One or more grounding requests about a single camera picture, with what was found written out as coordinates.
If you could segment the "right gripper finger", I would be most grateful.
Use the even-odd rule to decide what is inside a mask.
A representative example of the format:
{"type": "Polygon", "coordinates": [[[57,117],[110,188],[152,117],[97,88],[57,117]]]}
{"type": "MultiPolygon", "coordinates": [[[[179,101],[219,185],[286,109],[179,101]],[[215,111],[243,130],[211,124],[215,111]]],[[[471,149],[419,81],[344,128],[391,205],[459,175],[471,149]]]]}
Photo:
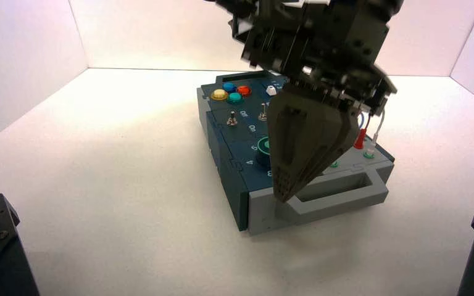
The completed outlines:
{"type": "Polygon", "coordinates": [[[283,88],[267,113],[273,193],[287,202],[347,150],[347,110],[283,88]]]}
{"type": "Polygon", "coordinates": [[[302,180],[305,183],[315,179],[352,147],[359,127],[355,115],[340,113],[336,117],[330,117],[322,130],[311,158],[302,172],[302,180]]]}

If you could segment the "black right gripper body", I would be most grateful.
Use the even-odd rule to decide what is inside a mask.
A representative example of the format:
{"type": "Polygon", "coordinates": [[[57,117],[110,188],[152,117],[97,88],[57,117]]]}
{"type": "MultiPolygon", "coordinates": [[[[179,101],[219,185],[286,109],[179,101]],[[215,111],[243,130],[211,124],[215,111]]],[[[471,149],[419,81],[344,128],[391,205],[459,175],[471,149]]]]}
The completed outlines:
{"type": "Polygon", "coordinates": [[[241,57],[287,77],[318,97],[338,92],[371,113],[383,111],[396,87],[376,65],[397,14],[396,1],[230,1],[232,37],[241,57]]]}

